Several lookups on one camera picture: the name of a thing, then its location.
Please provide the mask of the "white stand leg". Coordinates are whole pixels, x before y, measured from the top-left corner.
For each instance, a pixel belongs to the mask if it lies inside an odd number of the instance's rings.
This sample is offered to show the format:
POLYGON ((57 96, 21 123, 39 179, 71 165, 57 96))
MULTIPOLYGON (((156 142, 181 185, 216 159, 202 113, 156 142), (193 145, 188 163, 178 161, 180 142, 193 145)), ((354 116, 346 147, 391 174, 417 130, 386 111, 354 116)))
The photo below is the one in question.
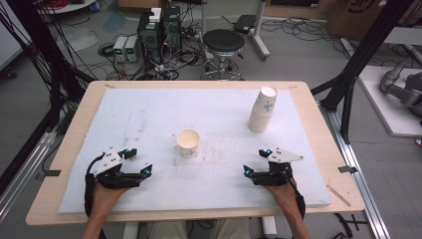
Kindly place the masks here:
POLYGON ((251 39, 253 40, 256 50, 258 51, 263 61, 266 61, 271 56, 270 51, 260 36, 266 3, 267 0, 259 0, 256 25, 253 29, 250 30, 251 39))

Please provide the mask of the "grey power supply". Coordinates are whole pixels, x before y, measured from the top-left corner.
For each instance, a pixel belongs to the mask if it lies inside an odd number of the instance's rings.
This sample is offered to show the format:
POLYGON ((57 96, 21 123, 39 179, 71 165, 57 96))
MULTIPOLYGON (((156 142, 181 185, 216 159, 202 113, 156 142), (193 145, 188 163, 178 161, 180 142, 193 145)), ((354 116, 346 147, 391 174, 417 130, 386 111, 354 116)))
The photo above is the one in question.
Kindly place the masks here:
POLYGON ((127 41, 127 38, 125 36, 120 36, 117 38, 116 42, 113 45, 114 56, 118 62, 127 61, 127 56, 125 52, 126 41, 127 41))
POLYGON ((130 62, 136 62, 139 56, 139 43, 136 36, 129 36, 125 43, 125 51, 127 59, 130 62))

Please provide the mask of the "person's left leg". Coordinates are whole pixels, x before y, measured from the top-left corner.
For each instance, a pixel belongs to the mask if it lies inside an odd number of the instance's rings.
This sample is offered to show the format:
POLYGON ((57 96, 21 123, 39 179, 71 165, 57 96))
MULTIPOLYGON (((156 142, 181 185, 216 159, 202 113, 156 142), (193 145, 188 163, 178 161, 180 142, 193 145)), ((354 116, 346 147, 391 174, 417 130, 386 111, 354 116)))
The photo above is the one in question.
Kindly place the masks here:
POLYGON ((147 229, 149 239, 188 239, 184 221, 150 222, 147 229))

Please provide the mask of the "black metal frame post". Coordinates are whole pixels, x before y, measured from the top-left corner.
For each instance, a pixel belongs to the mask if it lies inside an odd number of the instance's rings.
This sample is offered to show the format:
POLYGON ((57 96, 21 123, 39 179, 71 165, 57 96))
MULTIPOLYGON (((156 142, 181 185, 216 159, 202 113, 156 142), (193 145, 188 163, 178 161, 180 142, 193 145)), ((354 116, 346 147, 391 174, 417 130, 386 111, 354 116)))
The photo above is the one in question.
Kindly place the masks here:
POLYGON ((33 0, 6 0, 6 2, 32 40, 32 44, 28 46, 13 29, 9 30, 30 57, 49 88, 49 129, 53 129, 59 123, 63 104, 78 103, 82 99, 85 90, 81 81, 90 83, 95 79, 66 60, 33 0))
POLYGON ((339 133, 347 144, 350 144, 349 122, 354 85, 412 2, 413 0, 387 0, 343 70, 335 78, 311 89, 313 96, 328 90, 327 96, 319 102, 328 112, 334 113, 338 104, 343 102, 339 133))

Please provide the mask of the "person's leg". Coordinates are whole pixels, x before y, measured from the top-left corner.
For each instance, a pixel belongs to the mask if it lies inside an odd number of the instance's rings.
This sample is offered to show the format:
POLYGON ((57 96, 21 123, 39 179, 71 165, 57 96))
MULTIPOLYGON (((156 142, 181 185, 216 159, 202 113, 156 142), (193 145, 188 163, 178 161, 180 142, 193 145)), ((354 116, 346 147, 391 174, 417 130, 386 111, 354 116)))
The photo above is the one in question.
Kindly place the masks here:
POLYGON ((251 239, 247 218, 218 219, 210 239, 251 239))
POLYGON ((184 221, 150 222, 147 229, 149 239, 188 239, 184 221))

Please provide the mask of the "stack of nested paper cups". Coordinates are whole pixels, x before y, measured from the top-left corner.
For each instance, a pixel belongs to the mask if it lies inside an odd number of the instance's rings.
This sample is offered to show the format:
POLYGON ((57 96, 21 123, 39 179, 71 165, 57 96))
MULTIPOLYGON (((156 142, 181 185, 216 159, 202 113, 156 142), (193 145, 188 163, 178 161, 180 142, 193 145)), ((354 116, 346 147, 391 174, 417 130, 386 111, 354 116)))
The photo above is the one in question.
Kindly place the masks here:
POLYGON ((264 132, 272 118, 278 91, 269 86, 262 86, 253 104, 248 128, 256 133, 264 132))

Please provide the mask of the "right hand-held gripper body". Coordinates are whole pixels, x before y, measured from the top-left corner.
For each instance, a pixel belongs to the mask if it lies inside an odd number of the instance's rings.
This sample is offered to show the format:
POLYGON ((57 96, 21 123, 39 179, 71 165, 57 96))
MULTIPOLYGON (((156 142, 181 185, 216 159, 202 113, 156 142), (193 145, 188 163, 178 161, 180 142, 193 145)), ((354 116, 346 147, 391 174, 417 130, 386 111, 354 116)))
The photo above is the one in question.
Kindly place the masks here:
POLYGON ((293 161, 303 160, 302 155, 277 147, 272 154, 266 158, 269 170, 266 172, 255 172, 252 182, 255 185, 281 186, 289 183, 293 178, 293 161))

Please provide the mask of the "aluminium rail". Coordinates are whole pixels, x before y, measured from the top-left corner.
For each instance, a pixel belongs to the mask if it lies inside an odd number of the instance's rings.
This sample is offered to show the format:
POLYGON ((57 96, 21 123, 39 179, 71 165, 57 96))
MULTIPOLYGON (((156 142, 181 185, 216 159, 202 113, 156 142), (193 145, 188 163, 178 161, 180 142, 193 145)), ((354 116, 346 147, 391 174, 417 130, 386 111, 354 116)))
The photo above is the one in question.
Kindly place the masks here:
POLYGON ((358 163, 357 157, 350 143, 347 143, 340 134, 340 118, 337 113, 329 112, 324 108, 319 108, 325 118, 328 128, 333 134, 333 138, 337 143, 339 151, 345 161, 345 164, 351 168, 355 168, 356 172, 351 174, 360 195, 364 202, 364 214, 375 239, 390 239, 387 227, 377 208, 376 202, 371 194, 369 186, 364 177, 363 171, 358 163))
POLYGON ((23 165, 12 178, 11 183, 6 187, 5 192, 0 196, 0 224, 6 218, 37 168, 47 158, 47 154, 56 141, 56 138, 57 134, 55 132, 45 132, 32 147, 29 155, 25 157, 23 165))

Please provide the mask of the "cardboard box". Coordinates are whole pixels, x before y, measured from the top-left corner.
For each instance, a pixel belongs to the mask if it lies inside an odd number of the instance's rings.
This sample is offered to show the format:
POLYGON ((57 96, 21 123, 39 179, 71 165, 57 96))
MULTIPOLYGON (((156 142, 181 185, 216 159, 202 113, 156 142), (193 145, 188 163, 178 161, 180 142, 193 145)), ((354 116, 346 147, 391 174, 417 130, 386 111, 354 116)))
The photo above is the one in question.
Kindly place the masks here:
POLYGON ((333 38, 363 40, 390 1, 405 0, 336 0, 328 14, 325 29, 333 38))

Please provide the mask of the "person's right leg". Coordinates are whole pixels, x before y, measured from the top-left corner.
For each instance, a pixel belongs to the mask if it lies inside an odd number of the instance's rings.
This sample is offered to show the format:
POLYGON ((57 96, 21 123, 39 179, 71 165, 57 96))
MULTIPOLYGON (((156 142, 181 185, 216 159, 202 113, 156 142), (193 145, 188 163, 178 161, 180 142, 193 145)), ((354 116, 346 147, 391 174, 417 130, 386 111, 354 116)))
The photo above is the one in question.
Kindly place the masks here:
POLYGON ((218 219, 210 239, 251 239, 247 218, 218 219))

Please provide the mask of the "white foam mat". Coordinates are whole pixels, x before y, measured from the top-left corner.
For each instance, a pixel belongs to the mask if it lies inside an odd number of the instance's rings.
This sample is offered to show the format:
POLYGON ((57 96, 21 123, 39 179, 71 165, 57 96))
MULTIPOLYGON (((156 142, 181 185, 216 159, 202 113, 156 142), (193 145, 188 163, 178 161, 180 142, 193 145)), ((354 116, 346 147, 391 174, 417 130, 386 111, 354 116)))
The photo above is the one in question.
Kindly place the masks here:
POLYGON ((309 207, 330 204, 302 121, 287 90, 279 90, 274 113, 262 133, 247 126, 256 89, 108 89, 76 157, 59 208, 84 209, 85 174, 111 147, 137 149, 123 172, 152 165, 151 176, 127 192, 118 211, 264 208, 271 194, 244 175, 244 165, 265 171, 260 149, 277 147, 302 155, 292 164, 299 192, 309 207), (198 153, 184 158, 176 143, 185 129, 199 133, 198 153))

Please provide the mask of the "thin wooden stick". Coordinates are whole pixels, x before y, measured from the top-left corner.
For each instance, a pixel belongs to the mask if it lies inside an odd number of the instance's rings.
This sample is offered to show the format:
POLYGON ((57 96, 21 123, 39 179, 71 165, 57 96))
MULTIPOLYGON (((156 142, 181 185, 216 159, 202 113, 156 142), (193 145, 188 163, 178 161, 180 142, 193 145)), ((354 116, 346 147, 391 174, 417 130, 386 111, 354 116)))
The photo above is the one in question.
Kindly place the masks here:
POLYGON ((326 186, 339 200, 341 200, 347 207, 350 207, 351 204, 347 201, 337 190, 332 188, 330 185, 326 186))

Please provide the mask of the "black computer tower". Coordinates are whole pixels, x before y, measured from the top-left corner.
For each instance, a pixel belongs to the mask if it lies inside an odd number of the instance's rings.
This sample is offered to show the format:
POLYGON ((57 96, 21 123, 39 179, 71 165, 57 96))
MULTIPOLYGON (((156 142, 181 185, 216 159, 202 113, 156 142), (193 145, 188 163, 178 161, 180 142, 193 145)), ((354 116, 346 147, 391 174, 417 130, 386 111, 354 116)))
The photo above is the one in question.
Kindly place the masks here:
POLYGON ((169 6, 163 9, 161 23, 163 26, 162 53, 175 53, 181 49, 180 7, 169 6))
POLYGON ((142 12, 139 18, 137 34, 144 58, 159 64, 161 63, 162 28, 160 22, 150 20, 152 16, 153 12, 151 10, 142 12))

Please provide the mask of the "black flat device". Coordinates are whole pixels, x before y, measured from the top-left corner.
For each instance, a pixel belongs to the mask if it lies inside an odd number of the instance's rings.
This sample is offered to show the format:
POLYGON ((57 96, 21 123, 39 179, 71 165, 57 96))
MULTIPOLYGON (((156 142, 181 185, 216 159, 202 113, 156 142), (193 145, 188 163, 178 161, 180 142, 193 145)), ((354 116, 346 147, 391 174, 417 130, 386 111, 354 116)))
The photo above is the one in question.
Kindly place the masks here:
POLYGON ((248 34, 256 21, 255 15, 241 15, 234 25, 234 31, 241 34, 248 34))

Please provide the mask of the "printed white paper cup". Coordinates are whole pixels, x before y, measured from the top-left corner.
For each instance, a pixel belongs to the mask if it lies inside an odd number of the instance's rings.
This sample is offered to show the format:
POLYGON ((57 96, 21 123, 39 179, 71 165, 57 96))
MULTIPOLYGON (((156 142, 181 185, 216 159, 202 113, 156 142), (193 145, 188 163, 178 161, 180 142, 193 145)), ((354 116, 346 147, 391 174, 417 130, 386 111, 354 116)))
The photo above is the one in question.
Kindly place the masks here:
POLYGON ((193 158, 197 155, 199 142, 199 133, 194 129, 185 129, 176 138, 180 154, 184 158, 193 158))

